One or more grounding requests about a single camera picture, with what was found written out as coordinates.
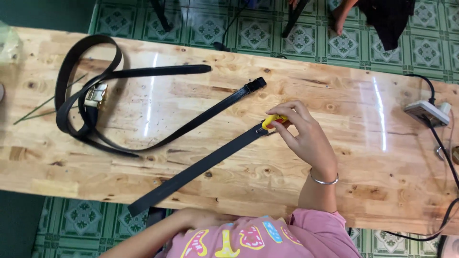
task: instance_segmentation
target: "pink shirt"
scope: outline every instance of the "pink shirt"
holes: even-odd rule
[[[360,257],[338,213],[296,209],[283,219],[243,217],[220,227],[188,231],[157,257]]]

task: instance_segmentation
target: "green tiled floor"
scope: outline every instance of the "green tiled floor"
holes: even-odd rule
[[[106,34],[168,44],[212,48],[243,6],[238,0],[166,0],[174,24],[166,33],[148,0],[98,0],[90,34]],[[338,0],[311,0],[289,37],[280,34],[287,21],[285,0],[258,0],[229,29],[225,45],[232,52],[374,70],[418,73],[459,82],[459,4],[456,0],[417,1],[399,47],[384,51],[376,31],[354,8],[341,37],[328,26],[329,5]],[[34,257],[95,257],[145,227],[146,214],[131,218],[126,205],[47,198]],[[353,229],[352,238],[366,258],[435,257],[437,241],[408,241],[379,230]]]

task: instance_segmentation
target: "electrical outlet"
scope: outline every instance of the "electrical outlet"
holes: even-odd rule
[[[417,121],[429,126],[428,121],[425,120],[423,115],[430,120],[430,123],[433,127],[445,126],[449,124],[449,116],[441,112],[434,105],[430,104],[427,101],[416,101],[409,104],[404,108],[405,113],[410,115],[412,118]]]

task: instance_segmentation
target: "black cloth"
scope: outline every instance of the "black cloth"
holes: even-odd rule
[[[357,5],[367,24],[375,27],[384,50],[396,49],[408,17],[413,15],[414,0],[360,0]]]

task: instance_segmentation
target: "black belt loop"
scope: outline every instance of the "black belt loop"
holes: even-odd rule
[[[109,43],[116,47],[115,57],[107,69],[100,75],[95,76],[90,79],[87,83],[84,84],[83,88],[66,99],[67,85],[69,83],[70,75],[72,73],[73,67],[79,61],[80,57],[92,46]],[[121,147],[114,142],[110,141],[104,135],[102,135],[96,128],[98,109],[96,107],[90,107],[84,104],[87,93],[90,90],[93,90],[95,85],[98,85],[103,80],[108,79],[118,79],[118,78],[130,78],[130,77],[143,77],[143,76],[160,76],[160,75],[176,75],[176,74],[197,74],[197,73],[207,73],[212,70],[208,65],[184,65],[184,66],[170,66],[170,67],[149,67],[149,68],[139,68],[139,69],[129,69],[114,71],[114,69],[120,64],[122,58],[121,49],[118,47],[116,42],[104,35],[91,35],[87,36],[80,41],[78,41],[67,53],[62,62],[61,69],[57,76],[56,81],[56,93],[55,93],[55,108],[56,108],[56,124],[59,130],[64,133],[71,135],[73,138],[84,142],[88,145],[91,145],[99,150],[106,151],[109,153],[119,154],[127,157],[139,157],[138,154],[132,153],[134,151],[149,151],[161,147],[165,144],[170,143],[171,141],[181,137],[182,135],[188,133],[194,128],[198,127],[202,123],[211,119],[218,113],[222,112],[226,108],[230,107],[238,100],[244,96],[264,87],[266,82],[262,77],[254,80],[253,82],[247,83],[231,94],[215,106],[209,108],[193,120],[189,121],[187,124],[182,126],[177,131],[173,132],[170,136],[162,141],[156,143],[153,146],[150,146],[145,149],[133,150]],[[78,131],[71,125],[68,114],[73,104],[78,101],[78,109],[81,115],[81,118],[84,121],[83,127]],[[105,142],[107,145],[100,144],[96,141],[93,141],[89,138],[91,134],[96,135],[99,139]]]
[[[267,135],[268,131],[260,129],[262,127],[261,125],[262,123],[239,135],[236,139],[223,145],[221,148],[212,152],[202,160],[191,165],[184,171],[178,173],[171,179],[162,183],[157,188],[145,194],[137,201],[133,202],[128,206],[128,210],[131,213],[131,216],[135,217],[144,210],[148,209],[150,206],[157,205],[160,201],[166,199],[169,195],[173,194],[175,191],[185,186],[202,173],[211,169],[222,160],[233,155],[238,150],[249,145],[251,142],[260,138],[261,136]]]

